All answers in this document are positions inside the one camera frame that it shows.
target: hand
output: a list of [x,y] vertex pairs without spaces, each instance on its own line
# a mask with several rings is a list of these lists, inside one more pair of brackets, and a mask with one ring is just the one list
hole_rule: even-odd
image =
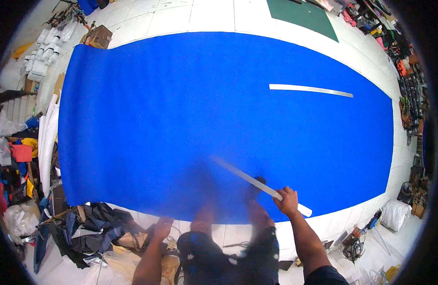
[[161,217],[154,225],[154,239],[162,242],[170,234],[170,228],[172,227],[172,224],[172,218]]
[[273,201],[281,212],[289,217],[299,213],[298,194],[296,191],[293,191],[289,186],[285,186],[282,190],[277,190],[277,192],[282,196],[282,201],[276,198],[273,198]]

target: blue foam sheet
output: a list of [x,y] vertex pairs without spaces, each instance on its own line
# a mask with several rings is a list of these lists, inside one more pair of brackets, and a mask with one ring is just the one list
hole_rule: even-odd
[[[318,216],[384,193],[392,152],[392,104],[382,90],[272,38],[199,32],[111,50],[78,45],[64,81],[59,158],[71,206],[110,202],[189,221],[213,197],[217,223],[247,223],[247,184],[213,154],[274,189],[291,186]],[[288,220],[269,195],[258,201],[276,222]]]

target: green cutting mat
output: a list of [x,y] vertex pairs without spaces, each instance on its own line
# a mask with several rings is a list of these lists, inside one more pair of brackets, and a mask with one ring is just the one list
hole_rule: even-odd
[[266,1],[272,18],[303,26],[339,42],[324,10],[306,2],[298,4],[290,0]]

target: person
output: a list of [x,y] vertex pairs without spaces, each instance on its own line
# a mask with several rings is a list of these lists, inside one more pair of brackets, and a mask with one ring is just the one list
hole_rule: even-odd
[[[298,211],[298,196],[288,186],[278,190],[282,201],[273,199],[281,212],[287,215],[293,228],[298,257],[303,263],[306,285],[348,284],[332,267],[319,237]],[[274,221],[255,201],[246,202],[252,238],[241,257],[228,256],[213,241],[211,225],[214,208],[207,204],[195,215],[191,231],[178,241],[184,284],[268,284],[278,283],[279,246]],[[158,285],[161,282],[162,241],[170,234],[173,219],[160,218],[154,228],[154,237],[138,264],[133,285]]]

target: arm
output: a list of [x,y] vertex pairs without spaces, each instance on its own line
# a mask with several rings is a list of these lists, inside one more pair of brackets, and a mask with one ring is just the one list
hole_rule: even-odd
[[303,274],[306,277],[312,271],[331,263],[326,257],[325,249],[317,234],[308,225],[303,215],[298,211],[298,195],[288,186],[278,191],[282,201],[273,198],[279,210],[286,214],[292,224],[293,237],[298,257],[303,263]]
[[173,219],[162,217],[154,227],[154,236],[134,272],[132,285],[159,285],[162,276],[161,243],[170,234]]

